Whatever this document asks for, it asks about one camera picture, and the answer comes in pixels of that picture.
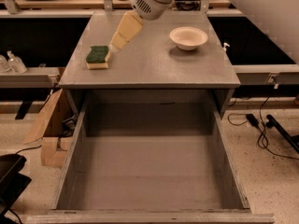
metal rail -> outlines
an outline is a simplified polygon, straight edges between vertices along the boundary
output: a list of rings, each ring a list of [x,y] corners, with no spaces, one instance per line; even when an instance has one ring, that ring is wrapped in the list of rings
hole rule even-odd
[[[290,136],[289,133],[282,128],[282,126],[274,119],[273,116],[267,115],[267,118],[269,119],[269,121],[266,123],[266,126],[268,128],[277,128],[281,135],[289,142],[289,144],[296,150],[296,152],[299,153],[299,135]]]

electrical outlet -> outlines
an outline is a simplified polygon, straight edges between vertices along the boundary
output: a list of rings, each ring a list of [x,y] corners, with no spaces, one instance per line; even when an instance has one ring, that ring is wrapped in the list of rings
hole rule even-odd
[[[277,84],[279,73],[270,73],[267,80],[265,81],[266,84]]]

table top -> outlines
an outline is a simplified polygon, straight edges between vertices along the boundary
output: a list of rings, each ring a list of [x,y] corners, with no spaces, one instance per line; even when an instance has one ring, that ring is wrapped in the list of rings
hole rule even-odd
[[[167,10],[156,21],[144,21],[141,32],[121,51],[113,52],[109,68],[89,70],[90,46],[108,45],[125,10],[92,15],[65,68],[65,89],[233,89],[239,86],[229,59],[206,14]],[[179,49],[169,38],[181,26],[202,29],[208,41],[199,49]]]

open drawer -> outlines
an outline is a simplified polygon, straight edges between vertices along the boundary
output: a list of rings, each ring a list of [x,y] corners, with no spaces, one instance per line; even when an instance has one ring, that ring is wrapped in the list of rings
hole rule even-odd
[[[273,223],[253,215],[207,90],[93,90],[54,210],[28,223]]]

black chair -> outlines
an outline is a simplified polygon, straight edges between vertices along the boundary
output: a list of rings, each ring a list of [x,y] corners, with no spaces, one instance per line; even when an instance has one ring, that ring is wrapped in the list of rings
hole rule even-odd
[[[19,154],[0,156],[0,223],[15,223],[5,217],[22,192],[31,182],[31,178],[19,174],[26,159]]]

